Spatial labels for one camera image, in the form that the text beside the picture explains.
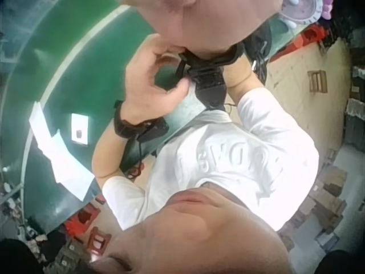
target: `concrete floor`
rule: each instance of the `concrete floor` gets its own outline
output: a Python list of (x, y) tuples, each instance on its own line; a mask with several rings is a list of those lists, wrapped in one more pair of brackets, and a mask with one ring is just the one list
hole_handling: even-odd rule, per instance
[[(328, 93), (309, 92), (310, 70), (327, 72)], [(320, 166), (329, 148), (339, 150), (342, 144), (343, 114), (350, 93), (350, 60), (343, 42), (339, 41), (326, 55), (322, 55), (316, 44), (309, 45), (269, 64), (267, 88), (274, 94), (282, 107), (291, 114), (298, 124), (313, 138), (321, 157)], [(236, 109), (232, 109), (232, 119), (239, 123)], [(136, 180), (140, 186), (146, 184), (153, 157), (145, 159), (145, 170)], [(94, 205), (102, 213), (93, 226), (116, 237), (120, 228), (108, 206)], [(81, 237), (87, 242), (89, 231)]]

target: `man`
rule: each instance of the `man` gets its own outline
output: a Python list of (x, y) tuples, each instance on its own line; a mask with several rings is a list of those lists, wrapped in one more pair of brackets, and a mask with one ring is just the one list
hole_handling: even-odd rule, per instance
[(200, 58), (225, 52), (279, 12), (283, 0), (121, 0), (170, 43)]
[[(146, 39), (126, 68), (116, 124), (138, 127), (175, 109), (189, 80), (166, 92), (154, 77), (184, 50), (157, 34)], [(115, 121), (106, 128), (92, 166), (123, 232), (80, 273), (291, 273), (275, 231), (313, 185), (318, 153), (245, 56), (224, 77), (242, 125), (203, 112), (159, 151), (145, 190), (119, 170), (128, 140)]]

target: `green table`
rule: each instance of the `green table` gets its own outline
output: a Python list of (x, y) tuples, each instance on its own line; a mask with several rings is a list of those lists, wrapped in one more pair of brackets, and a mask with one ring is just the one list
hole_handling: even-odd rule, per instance
[[(85, 206), (100, 189), (93, 182), (84, 202), (78, 200), (55, 182), (51, 164), (34, 139), (27, 161), (23, 162), (30, 112), (72, 48), (115, 8), (114, 1), (60, 0), (36, 29), (7, 83), (2, 110), (2, 164), (8, 167), (7, 174), (13, 184), (24, 181), (25, 217), (31, 217), (45, 233)], [(274, 48), (284, 46), (295, 35), (288, 33), (277, 19), (272, 20), (271, 27)], [(62, 74), (45, 104), (43, 111), (51, 134), (60, 129), (68, 150), (89, 170), (96, 142), (113, 116), (114, 101), (124, 96), (123, 68), (151, 32), (150, 26), (134, 9), (119, 15), (85, 45)], [(166, 88), (172, 87), (175, 84), (173, 70), (166, 69), (158, 81)], [(204, 106), (194, 96), (187, 98), (179, 109), (166, 117), (170, 125), (168, 135), (143, 145), (143, 156), (154, 151), (203, 110)], [(71, 141), (72, 113), (89, 116), (87, 147)], [(127, 170), (138, 160), (137, 145), (129, 144), (122, 169)]]

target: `white t-shirt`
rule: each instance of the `white t-shirt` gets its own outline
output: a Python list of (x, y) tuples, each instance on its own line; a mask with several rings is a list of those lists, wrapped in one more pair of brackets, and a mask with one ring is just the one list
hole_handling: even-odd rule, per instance
[(313, 140), (265, 88), (239, 102), (242, 126), (205, 111), (160, 151), (146, 189), (110, 178), (103, 195), (122, 229), (159, 211), (175, 193), (216, 183), (274, 230), (297, 211), (318, 169)]

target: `forearm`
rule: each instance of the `forearm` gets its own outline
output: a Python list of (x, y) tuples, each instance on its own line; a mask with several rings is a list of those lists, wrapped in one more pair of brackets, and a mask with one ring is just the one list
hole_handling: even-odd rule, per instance
[(236, 105), (247, 92), (263, 87), (256, 74), (252, 72), (246, 56), (224, 67), (224, 79), (228, 94)]
[(112, 120), (100, 137), (92, 157), (92, 172), (97, 179), (119, 171), (127, 141), (115, 134)]

